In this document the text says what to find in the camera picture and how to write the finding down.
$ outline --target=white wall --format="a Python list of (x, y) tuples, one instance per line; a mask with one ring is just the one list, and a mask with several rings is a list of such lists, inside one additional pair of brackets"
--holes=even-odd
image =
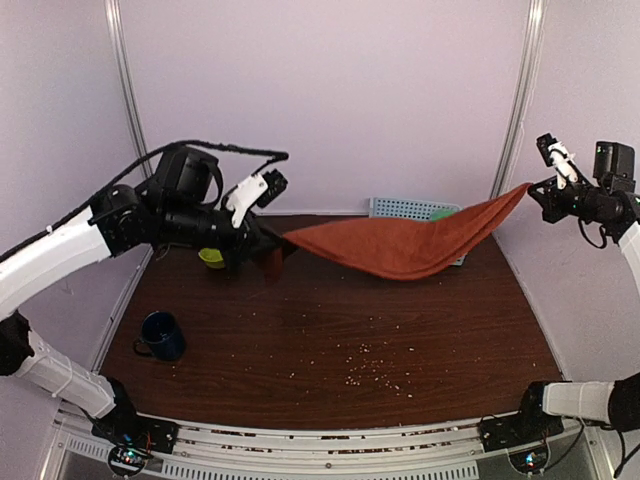
[[(76, 207), (135, 155), (101, 0), (3, 0), (0, 65), (1, 252)], [(21, 311), (53, 346), (89, 365), (142, 253), (80, 271)], [(56, 405), (0, 378), (2, 478), (36, 478)]]
[[(371, 196), (489, 196), (527, 1), (130, 0), (122, 20), (149, 147), (199, 137), (291, 153), (272, 212)], [(228, 184), (255, 165), (223, 163)]]
[[(588, 176), (597, 140), (619, 141), (640, 152), (640, 3), (549, 3), (537, 87), (512, 186), (553, 173), (535, 146), (546, 132), (577, 153)], [(640, 299), (617, 247), (589, 246), (575, 219), (543, 223), (529, 198), (497, 237), (568, 378), (614, 380), (640, 370)], [(639, 463), (625, 478), (637, 478)]]

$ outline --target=dark blue cup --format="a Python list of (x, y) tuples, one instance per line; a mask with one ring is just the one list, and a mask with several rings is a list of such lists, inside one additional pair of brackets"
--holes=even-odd
[[(140, 351), (140, 345), (149, 347)], [(178, 360), (187, 348), (176, 319), (169, 312), (154, 312), (142, 322), (140, 338), (133, 342), (133, 351), (142, 357), (156, 357), (172, 362)]]

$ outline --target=orange cloth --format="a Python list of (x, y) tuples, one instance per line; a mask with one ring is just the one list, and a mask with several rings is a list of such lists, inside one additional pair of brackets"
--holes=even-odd
[[(437, 222), (359, 218), (294, 230), (284, 238), (311, 253), (372, 275), (417, 280), (444, 270), (469, 253), (511, 213), (529, 185), (520, 185)], [(273, 252), (265, 269), (268, 281), (279, 277), (282, 259), (281, 251)]]

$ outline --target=zip tie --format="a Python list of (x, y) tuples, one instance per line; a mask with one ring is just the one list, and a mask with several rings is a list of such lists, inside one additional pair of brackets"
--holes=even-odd
[(65, 357), (67, 359), (67, 363), (69, 364), (69, 378), (67, 379), (67, 381), (64, 383), (64, 385), (62, 385), (58, 390), (56, 390), (55, 392), (53, 392), (51, 394), (51, 396), (53, 398), (57, 398), (58, 394), (64, 390), (65, 388), (67, 388), (69, 386), (69, 384), (71, 383), (71, 380), (73, 380), (73, 367), (71, 366), (71, 359), (69, 357)]

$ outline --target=wooden table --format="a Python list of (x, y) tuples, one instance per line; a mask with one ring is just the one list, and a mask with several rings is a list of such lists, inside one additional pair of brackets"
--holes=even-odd
[[(274, 218), (281, 230), (326, 217)], [(175, 363), (136, 356), (147, 314), (172, 312)], [(540, 327), (493, 238), (462, 267), (400, 283), (304, 251), (265, 286), (207, 269), (191, 250), (153, 261), (102, 373), (143, 413), (233, 426), (333, 429), (428, 424), (515, 410), (529, 382), (559, 380)]]

